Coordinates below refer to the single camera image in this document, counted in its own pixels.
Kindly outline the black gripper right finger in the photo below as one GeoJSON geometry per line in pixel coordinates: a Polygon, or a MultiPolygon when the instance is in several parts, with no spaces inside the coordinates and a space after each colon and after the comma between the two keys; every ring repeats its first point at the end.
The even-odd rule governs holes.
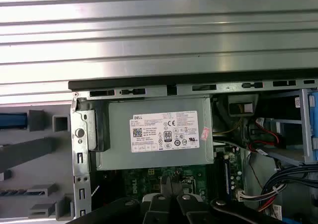
{"type": "Polygon", "coordinates": [[[180,181],[172,181],[172,196],[189,224],[281,224],[237,202],[214,199],[209,204],[193,194],[184,193],[180,181]]]}

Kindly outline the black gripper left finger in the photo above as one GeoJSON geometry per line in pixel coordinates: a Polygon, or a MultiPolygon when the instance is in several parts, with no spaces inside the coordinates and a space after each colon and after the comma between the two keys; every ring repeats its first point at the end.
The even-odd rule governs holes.
{"type": "Polygon", "coordinates": [[[173,203],[173,184],[169,176],[161,179],[161,192],[151,193],[139,202],[132,197],[110,204],[74,219],[76,224],[168,224],[173,203]]]}

